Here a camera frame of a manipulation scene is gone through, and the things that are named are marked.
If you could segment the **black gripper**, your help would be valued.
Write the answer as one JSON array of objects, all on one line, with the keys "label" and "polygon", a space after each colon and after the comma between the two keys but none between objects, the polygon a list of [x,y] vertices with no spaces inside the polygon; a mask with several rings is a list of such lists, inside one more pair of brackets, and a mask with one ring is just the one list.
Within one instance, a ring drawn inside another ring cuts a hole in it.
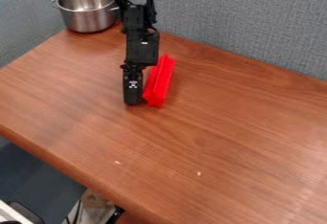
[{"label": "black gripper", "polygon": [[143,72],[147,66],[157,66],[159,61],[161,33],[158,31],[129,30],[127,55],[123,69],[123,93],[126,104],[139,104],[143,94]]}]

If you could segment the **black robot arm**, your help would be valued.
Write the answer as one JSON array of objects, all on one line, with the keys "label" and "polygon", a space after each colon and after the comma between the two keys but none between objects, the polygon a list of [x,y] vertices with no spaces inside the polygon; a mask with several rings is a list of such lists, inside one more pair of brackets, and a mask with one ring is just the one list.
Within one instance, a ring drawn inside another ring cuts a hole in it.
[{"label": "black robot arm", "polygon": [[142,102],[143,70],[159,62],[161,33],[157,24],[155,0],[114,0],[123,20],[127,54],[123,69],[125,103]]}]

